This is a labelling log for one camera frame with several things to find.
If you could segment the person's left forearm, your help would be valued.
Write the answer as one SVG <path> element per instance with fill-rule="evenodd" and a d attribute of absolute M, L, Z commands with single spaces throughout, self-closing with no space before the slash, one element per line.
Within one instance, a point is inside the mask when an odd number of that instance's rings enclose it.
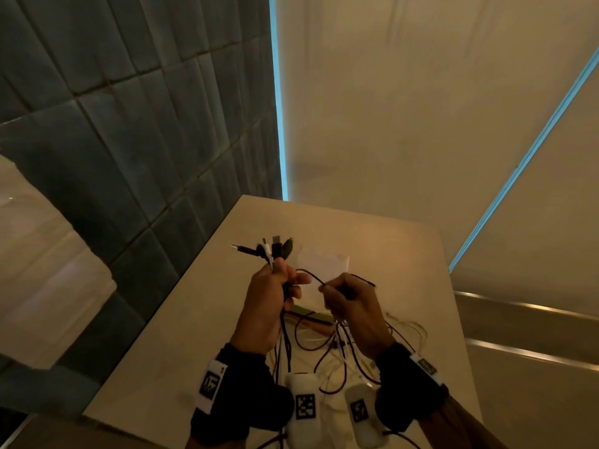
<path fill-rule="evenodd" d="M 184 449 L 247 449 L 246 439 L 212 440 L 205 435 L 191 435 Z"/>

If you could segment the clear plastic bag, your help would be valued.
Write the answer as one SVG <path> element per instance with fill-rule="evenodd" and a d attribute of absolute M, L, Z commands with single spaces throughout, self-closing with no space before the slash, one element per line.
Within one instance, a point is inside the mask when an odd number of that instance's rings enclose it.
<path fill-rule="evenodd" d="M 348 272 L 350 257 L 345 254 L 321 252 L 310 247 L 302 247 L 294 257 L 293 265 L 299 269 L 310 272 L 311 284 L 301 286 L 302 298 L 299 306 L 314 311 L 327 312 L 323 295 L 318 291 L 322 282 L 327 282 L 338 277 L 343 272 Z"/>

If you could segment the person's left hand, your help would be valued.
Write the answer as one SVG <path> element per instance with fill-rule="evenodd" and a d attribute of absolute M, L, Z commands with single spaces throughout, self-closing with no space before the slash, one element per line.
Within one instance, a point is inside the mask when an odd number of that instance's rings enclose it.
<path fill-rule="evenodd" d="M 276 258 L 252 276 L 243 309 L 229 341 L 237 350 L 267 355 L 275 347 L 281 312 L 290 310 L 294 301 L 301 298 L 301 287 L 286 283 L 290 273 L 305 272 L 297 272 L 282 258 Z"/>

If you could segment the blue vertical light strip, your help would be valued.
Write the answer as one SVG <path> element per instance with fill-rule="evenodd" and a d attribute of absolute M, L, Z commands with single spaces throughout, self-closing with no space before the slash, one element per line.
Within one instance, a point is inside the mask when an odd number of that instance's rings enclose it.
<path fill-rule="evenodd" d="M 279 28 L 277 19 L 277 0 L 269 1 L 269 15 L 271 28 L 271 48 L 273 53 L 273 82 L 274 82 L 274 98 L 277 126 L 277 142 L 279 149 L 279 164 L 281 175 L 281 198 L 284 201 L 289 201 L 289 185 L 288 185 L 288 170 L 286 161 L 286 145 L 285 145 L 285 120 L 283 113 L 283 94 L 281 87 L 281 69 L 280 69 L 280 41 Z"/>

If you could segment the blue slanted light strip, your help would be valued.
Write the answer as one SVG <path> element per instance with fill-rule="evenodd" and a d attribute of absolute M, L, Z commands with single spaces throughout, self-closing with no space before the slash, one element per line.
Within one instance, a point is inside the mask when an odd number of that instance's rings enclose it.
<path fill-rule="evenodd" d="M 588 79 L 592 76 L 595 69 L 599 65 L 599 45 L 596 47 L 595 51 L 592 53 L 590 58 L 588 59 L 585 66 L 580 71 L 580 74 L 576 77 L 573 84 L 566 92 L 563 99 L 558 104 L 555 111 L 551 114 L 550 118 L 544 125 L 543 129 L 540 131 L 539 135 L 535 138 L 534 142 L 529 147 L 528 151 L 521 158 L 517 166 L 513 169 L 513 172 L 509 175 L 503 186 L 499 189 L 497 195 L 493 198 L 487 209 L 483 212 L 481 218 L 478 220 L 476 225 L 473 227 L 473 230 L 469 233 L 468 237 L 466 237 L 464 243 L 461 245 L 458 252 L 453 257 L 452 261 L 448 265 L 448 272 L 450 274 L 453 273 L 460 260 L 463 258 L 464 254 L 471 247 L 472 243 L 475 241 L 476 237 L 481 233 L 485 224 L 490 220 L 493 216 L 494 212 L 497 211 L 497 208 L 504 200 L 505 196 L 508 192 L 513 188 L 515 182 L 518 180 L 520 175 L 529 165 L 535 154 L 539 151 L 543 143 L 547 140 L 552 130 L 556 127 L 559 120 L 567 111 L 568 107 L 572 104 L 576 96 L 579 94 L 580 90 L 586 84 Z"/>

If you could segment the green flat item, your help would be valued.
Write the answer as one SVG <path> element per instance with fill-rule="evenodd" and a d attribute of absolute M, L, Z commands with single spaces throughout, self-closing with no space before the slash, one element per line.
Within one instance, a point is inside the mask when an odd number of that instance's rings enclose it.
<path fill-rule="evenodd" d="M 335 322 L 334 317 L 330 313 L 314 311 L 299 305 L 294 305 L 292 312 L 297 314 L 301 320 L 321 322 L 322 324 L 334 324 Z"/>

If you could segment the person's right forearm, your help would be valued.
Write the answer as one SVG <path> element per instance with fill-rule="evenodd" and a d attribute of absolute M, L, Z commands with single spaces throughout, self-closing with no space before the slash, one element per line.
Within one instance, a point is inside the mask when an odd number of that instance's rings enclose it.
<path fill-rule="evenodd" d="M 450 395 L 417 422 L 432 449 L 508 449 Z"/>

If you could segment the person's right hand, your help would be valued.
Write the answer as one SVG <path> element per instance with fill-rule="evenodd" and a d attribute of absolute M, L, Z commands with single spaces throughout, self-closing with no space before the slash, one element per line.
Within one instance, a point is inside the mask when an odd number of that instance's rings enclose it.
<path fill-rule="evenodd" d="M 360 294 L 348 315 L 333 316 L 348 324 L 360 352 L 373 361 L 395 344 L 383 317 L 375 288 L 362 279 Z"/>

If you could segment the metal trim strip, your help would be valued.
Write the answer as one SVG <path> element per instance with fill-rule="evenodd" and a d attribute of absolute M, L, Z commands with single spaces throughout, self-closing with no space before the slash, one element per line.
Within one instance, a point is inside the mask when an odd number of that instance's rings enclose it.
<path fill-rule="evenodd" d="M 545 353 L 539 353 L 536 351 L 526 350 L 526 349 L 522 349 L 522 348 L 494 344 L 491 342 L 486 342 L 486 341 L 471 339 L 471 338 L 466 338 L 465 343 L 466 343 L 466 345 L 472 346 L 472 347 L 485 348 L 485 349 L 489 349 L 489 350 L 499 351 L 502 353 L 509 353 L 511 355 L 525 357 L 527 359 L 537 360 L 537 361 L 546 362 L 546 363 L 553 363 L 553 364 L 558 364 L 558 365 L 564 365 L 564 366 L 569 366 L 569 367 L 577 368 L 577 369 L 590 370 L 590 371 L 599 373 L 599 365 L 598 364 L 582 362 L 580 360 L 568 359 L 568 358 L 560 357 L 560 356 L 556 356 L 556 355 L 548 355 Z"/>
<path fill-rule="evenodd" d="M 498 303 L 498 304 L 502 304 L 502 305 L 511 305 L 513 307 L 520 307 L 520 308 L 526 308 L 526 309 L 534 309 L 534 310 L 538 310 L 538 311 L 549 312 L 552 314 L 558 314 L 561 316 L 567 316 L 567 317 L 573 317 L 573 318 L 579 318 L 579 319 L 599 322 L 598 316 L 592 316 L 589 314 L 583 314 L 583 313 L 575 312 L 575 311 L 568 311 L 565 309 L 547 307 L 547 306 L 533 304 L 533 303 L 525 303 L 525 302 L 517 302 L 517 301 L 502 301 L 502 300 L 484 296 L 481 294 L 468 293 L 468 292 L 455 291 L 455 290 L 453 291 L 453 294 L 456 297 L 460 296 L 460 297 L 464 297 L 464 298 L 478 299 L 480 301 L 493 302 L 493 303 Z"/>

